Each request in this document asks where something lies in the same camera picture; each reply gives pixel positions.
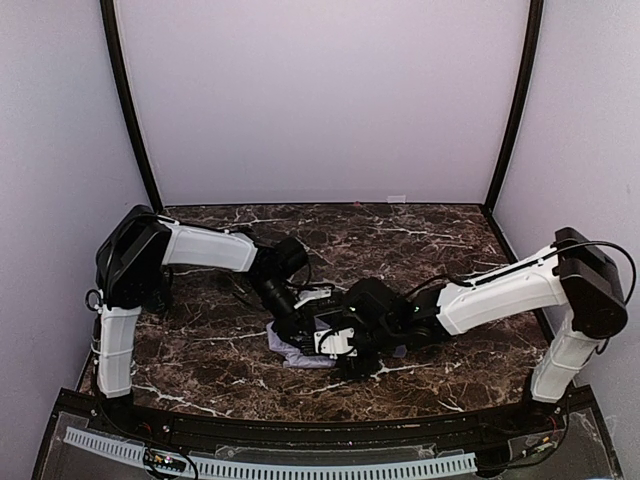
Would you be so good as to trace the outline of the lavender folding umbrella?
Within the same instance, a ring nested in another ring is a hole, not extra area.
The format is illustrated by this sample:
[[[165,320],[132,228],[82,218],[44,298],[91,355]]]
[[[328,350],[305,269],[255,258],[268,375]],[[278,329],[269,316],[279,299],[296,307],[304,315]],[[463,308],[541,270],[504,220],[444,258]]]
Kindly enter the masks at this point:
[[[266,326],[269,348],[284,357],[286,368],[336,368],[347,379],[370,376],[380,366],[376,352],[365,352],[355,344],[353,328],[329,328],[312,333],[298,348],[282,340],[273,329],[274,323]]]

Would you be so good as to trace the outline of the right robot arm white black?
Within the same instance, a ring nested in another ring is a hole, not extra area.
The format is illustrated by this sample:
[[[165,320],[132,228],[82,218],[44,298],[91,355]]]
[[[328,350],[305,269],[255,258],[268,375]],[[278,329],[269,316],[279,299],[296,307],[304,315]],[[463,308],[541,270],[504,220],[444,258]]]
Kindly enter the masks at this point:
[[[483,325],[550,307],[565,317],[529,383],[529,398],[554,404],[592,355],[628,323],[633,292],[624,290],[616,262],[623,247],[589,240],[571,227],[535,254],[481,275],[442,273],[401,294],[370,277],[355,283],[341,318],[315,345],[336,361],[343,378],[372,375],[382,352],[398,346],[424,348]]]

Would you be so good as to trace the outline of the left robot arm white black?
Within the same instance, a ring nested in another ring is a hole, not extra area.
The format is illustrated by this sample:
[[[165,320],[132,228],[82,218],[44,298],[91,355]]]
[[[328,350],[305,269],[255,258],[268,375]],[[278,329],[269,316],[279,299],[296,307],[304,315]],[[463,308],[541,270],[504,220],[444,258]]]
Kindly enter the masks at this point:
[[[241,274],[271,314],[277,334],[313,354],[312,310],[330,303],[334,287],[292,282],[308,263],[304,246],[293,237],[268,244],[246,230],[185,224],[134,206],[96,254],[96,288],[90,294],[98,314],[93,349],[99,392],[108,399],[130,394],[137,320],[143,311],[169,308],[175,265]]]

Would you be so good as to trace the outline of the black cup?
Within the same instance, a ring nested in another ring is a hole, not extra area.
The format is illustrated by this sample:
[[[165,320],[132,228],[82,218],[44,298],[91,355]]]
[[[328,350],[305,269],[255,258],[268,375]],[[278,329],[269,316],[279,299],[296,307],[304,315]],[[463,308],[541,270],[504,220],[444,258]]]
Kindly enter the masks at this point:
[[[171,287],[173,284],[173,271],[163,271],[159,283],[148,297],[144,308],[151,314],[162,314],[168,311],[173,304]]]

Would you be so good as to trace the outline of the black front table rail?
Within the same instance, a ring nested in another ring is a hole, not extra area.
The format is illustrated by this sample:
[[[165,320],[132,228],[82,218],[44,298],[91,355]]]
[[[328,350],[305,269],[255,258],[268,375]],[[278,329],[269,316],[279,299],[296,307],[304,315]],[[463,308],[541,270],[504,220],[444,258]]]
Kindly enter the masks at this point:
[[[559,433],[566,408],[593,399],[588,387],[574,388],[569,401],[536,409],[531,404],[440,416],[365,422],[274,422],[225,419],[147,408],[129,400],[103,405],[96,397],[61,389],[54,408],[78,414],[109,433],[139,436],[156,445],[212,451],[225,444],[302,449],[391,448],[418,444],[447,447],[502,447],[521,435]]]

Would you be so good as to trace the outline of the right black corner post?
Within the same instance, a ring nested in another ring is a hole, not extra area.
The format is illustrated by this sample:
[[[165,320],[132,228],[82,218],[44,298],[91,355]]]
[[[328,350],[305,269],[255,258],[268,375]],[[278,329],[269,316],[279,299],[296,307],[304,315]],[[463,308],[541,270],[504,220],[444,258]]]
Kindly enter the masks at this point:
[[[492,217],[494,214],[512,159],[533,75],[544,5],[544,0],[531,0],[529,2],[522,54],[513,98],[489,189],[482,205],[486,217]]]

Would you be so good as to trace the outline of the black corner post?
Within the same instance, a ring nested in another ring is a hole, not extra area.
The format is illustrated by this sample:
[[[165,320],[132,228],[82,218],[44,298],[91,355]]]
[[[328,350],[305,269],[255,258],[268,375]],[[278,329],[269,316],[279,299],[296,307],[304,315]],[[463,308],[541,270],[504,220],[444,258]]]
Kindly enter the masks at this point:
[[[116,2],[112,0],[101,0],[99,5],[112,75],[136,166],[150,207],[154,212],[160,212],[164,209],[164,205],[146,151],[129,84],[122,41],[116,18]]]
[[[482,205],[486,217],[492,217],[494,214],[512,159],[533,75],[544,5],[544,0],[531,0],[529,2],[522,54],[513,98],[489,189]]]

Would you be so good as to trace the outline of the left black corner post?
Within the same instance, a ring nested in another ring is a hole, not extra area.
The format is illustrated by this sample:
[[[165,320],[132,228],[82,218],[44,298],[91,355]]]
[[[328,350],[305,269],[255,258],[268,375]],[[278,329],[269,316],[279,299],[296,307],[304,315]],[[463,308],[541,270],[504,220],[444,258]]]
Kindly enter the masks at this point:
[[[122,41],[116,18],[116,2],[112,0],[101,0],[99,5],[112,75],[136,166],[150,207],[154,212],[160,212],[164,209],[164,205],[146,151],[129,84]]]

